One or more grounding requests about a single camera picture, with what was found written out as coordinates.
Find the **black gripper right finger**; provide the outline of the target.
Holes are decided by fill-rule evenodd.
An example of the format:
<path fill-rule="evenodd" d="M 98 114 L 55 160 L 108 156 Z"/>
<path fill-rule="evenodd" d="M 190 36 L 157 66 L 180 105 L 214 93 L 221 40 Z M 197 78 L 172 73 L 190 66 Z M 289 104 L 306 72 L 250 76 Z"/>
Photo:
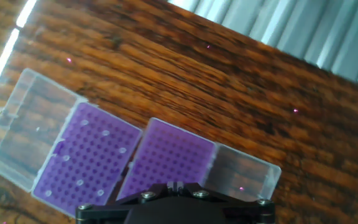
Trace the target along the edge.
<path fill-rule="evenodd" d="M 197 183 L 183 182 L 176 183 L 176 195 L 202 202 L 207 216 L 219 215 L 224 218 L 223 223 L 275 223 L 275 204 L 269 199 L 242 201 Z"/>

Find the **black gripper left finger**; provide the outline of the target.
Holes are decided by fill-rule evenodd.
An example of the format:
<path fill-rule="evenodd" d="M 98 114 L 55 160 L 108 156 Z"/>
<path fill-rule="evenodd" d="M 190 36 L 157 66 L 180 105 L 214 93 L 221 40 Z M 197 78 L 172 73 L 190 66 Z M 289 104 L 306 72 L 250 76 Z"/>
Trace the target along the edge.
<path fill-rule="evenodd" d="M 76 224 L 92 224 L 123 221 L 130 210 L 157 199 L 174 196 L 176 183 L 153 184 L 149 189 L 132 194 L 116 201 L 112 205 L 94 205 L 85 203 L 75 210 Z"/>

